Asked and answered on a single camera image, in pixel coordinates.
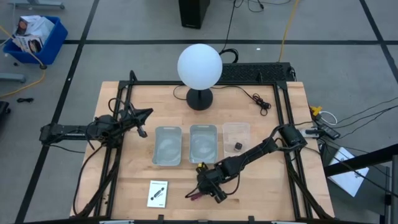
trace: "white globe lamp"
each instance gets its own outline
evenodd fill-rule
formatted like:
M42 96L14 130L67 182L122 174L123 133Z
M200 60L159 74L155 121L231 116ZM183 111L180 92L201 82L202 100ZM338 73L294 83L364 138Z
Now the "white globe lamp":
M191 89L187 103L194 110L205 110L213 102L210 90L221 77L223 61L218 52L206 44L194 44L180 55L177 64L178 75Z

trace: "lamp base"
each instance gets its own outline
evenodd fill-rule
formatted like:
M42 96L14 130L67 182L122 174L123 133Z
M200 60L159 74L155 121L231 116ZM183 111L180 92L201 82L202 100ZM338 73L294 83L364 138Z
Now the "lamp base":
M188 106L194 110L205 110L211 106L213 102L213 94L210 89L193 90L187 93Z

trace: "yellow cable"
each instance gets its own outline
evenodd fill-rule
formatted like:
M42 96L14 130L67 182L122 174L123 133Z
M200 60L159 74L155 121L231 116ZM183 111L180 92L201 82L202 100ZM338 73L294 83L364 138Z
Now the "yellow cable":
M10 33L8 33L2 26L0 26L0 29L1 29L5 34L7 34L7 36L8 36L9 38L11 38L11 39L14 40L14 37L13 37ZM36 59L36 61L38 61L38 62L40 63L41 66L44 67L44 64L42 63L42 61L40 61L40 59L38 59L38 58L36 57L36 55L34 55L34 54L33 54L32 52L30 52L29 50L26 50L26 52L28 52L33 58ZM6 93L6 94L4 94L4 95L1 95L0 98L13 95L13 94L18 93L18 92L20 92L20 91L22 91L22 90L25 90L26 88L29 88L29 87L31 87L31 86L34 86L34 85L40 83L40 82L43 81L43 79L45 78L45 70L42 70L42 71L43 71L43 74L42 74L41 78L40 78L39 80L37 80L36 82L33 82L33 83L31 83L31 84L29 84L29 85L27 85L27 86L24 86L24 87L22 87L22 88L20 88L20 89L18 89L18 90L16 90L16 91L12 91L12 92L10 92L10 93Z
M285 33L284 33L284 38L282 39L282 44L280 45L280 54L279 54L278 62L280 62L282 60L282 56L284 54L285 39L286 39L287 31L290 28L290 25L292 24L293 17L294 17L294 14L296 13L296 8L297 8L298 3L299 3L299 0L296 0L296 2L294 3L293 9L292 9L292 13L290 13L289 21L286 25L286 29L285 29Z

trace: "black computer tower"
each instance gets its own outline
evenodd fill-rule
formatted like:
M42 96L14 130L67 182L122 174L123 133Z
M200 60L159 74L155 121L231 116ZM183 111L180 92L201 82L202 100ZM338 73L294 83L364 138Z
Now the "black computer tower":
M181 25L200 29L210 0L178 0L178 3L180 5Z

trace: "yellow clip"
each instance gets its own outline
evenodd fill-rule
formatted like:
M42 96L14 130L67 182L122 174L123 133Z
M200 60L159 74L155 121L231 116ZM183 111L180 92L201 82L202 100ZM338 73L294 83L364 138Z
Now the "yellow clip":
M314 115L314 116L318 115L319 112L322 110L321 106L319 106L319 107L310 106L310 108L311 108L312 115Z

